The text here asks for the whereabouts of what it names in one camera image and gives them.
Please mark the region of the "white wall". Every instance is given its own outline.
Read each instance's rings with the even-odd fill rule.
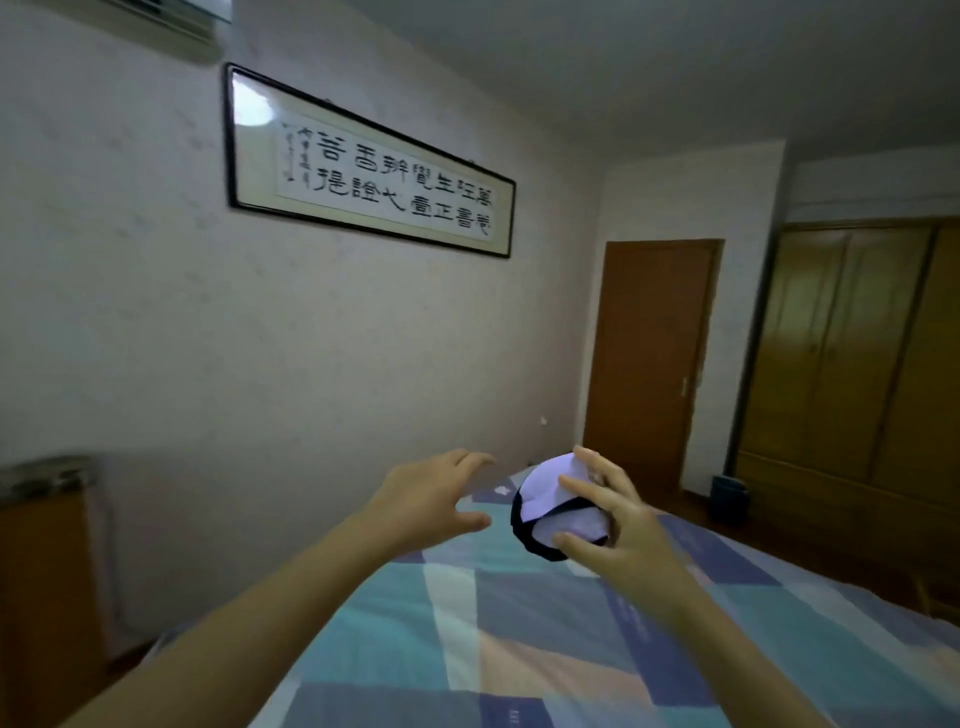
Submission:
[[[785,143],[765,142],[646,159],[604,181],[577,416],[583,435],[593,338],[608,241],[723,238],[703,379],[696,394],[683,486],[707,493],[723,471],[756,291],[771,234]]]
[[[395,462],[466,446],[505,473],[569,448],[601,181],[356,12],[236,0],[231,60],[515,179],[514,256],[234,211],[220,68],[151,39],[0,0],[0,461],[105,456],[144,633]]]
[[[787,222],[960,215],[960,144],[797,165]]]

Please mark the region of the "wardrobe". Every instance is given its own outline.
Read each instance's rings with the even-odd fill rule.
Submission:
[[[757,519],[960,583],[960,224],[780,236],[736,473]]]

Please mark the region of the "wall-mounted air conditioner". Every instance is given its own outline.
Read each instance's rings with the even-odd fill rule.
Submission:
[[[233,0],[105,0],[172,31],[224,45],[233,20]]]

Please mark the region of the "black trash bin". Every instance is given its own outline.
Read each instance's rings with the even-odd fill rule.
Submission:
[[[715,475],[710,487],[707,513],[712,521],[725,525],[743,525],[750,510],[750,491],[735,477]]]

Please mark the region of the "framed calligraphy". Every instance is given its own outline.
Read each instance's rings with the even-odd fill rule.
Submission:
[[[231,206],[510,257],[516,183],[233,63]]]

